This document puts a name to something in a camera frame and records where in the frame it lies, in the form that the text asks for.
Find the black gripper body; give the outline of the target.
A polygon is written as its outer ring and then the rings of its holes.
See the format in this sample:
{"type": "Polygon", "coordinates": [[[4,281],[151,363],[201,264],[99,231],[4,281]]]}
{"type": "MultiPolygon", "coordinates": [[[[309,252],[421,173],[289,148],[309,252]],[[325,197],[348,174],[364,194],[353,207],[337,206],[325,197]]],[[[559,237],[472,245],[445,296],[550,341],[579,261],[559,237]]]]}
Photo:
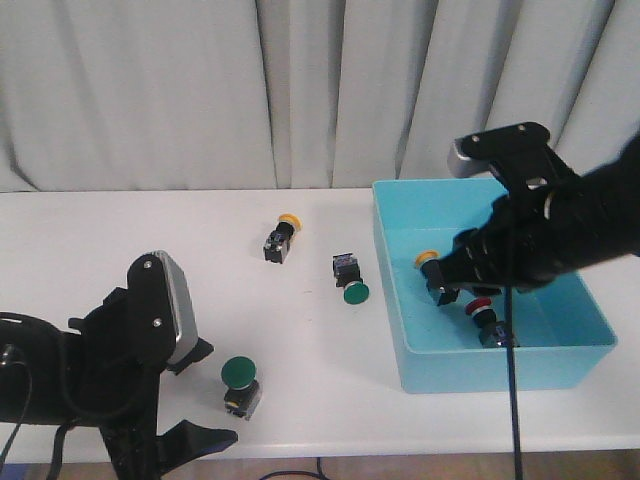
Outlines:
{"type": "Polygon", "coordinates": [[[552,189],[536,189],[522,198],[496,199],[487,222],[459,232],[450,253],[434,261],[434,292],[494,295],[503,287],[530,291],[551,283],[553,195],[552,189]]]}
{"type": "MultiPolygon", "coordinates": [[[[159,380],[170,371],[176,343],[160,261],[151,254],[139,257],[127,272],[126,288],[69,325],[80,332],[84,349],[82,375],[69,398],[99,428],[117,477],[158,479],[172,471],[157,467],[159,380]]],[[[187,367],[213,350],[199,337],[187,367]]]]}

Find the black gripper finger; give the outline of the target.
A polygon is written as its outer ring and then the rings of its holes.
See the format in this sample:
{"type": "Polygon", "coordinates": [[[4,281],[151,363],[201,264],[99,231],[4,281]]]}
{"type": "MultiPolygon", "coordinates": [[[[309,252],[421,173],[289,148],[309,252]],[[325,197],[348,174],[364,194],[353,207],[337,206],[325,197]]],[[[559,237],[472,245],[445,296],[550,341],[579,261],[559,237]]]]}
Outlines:
{"type": "Polygon", "coordinates": [[[182,420],[156,438],[157,467],[175,470],[193,460],[222,452],[238,441],[228,429],[205,428],[182,420]]]}

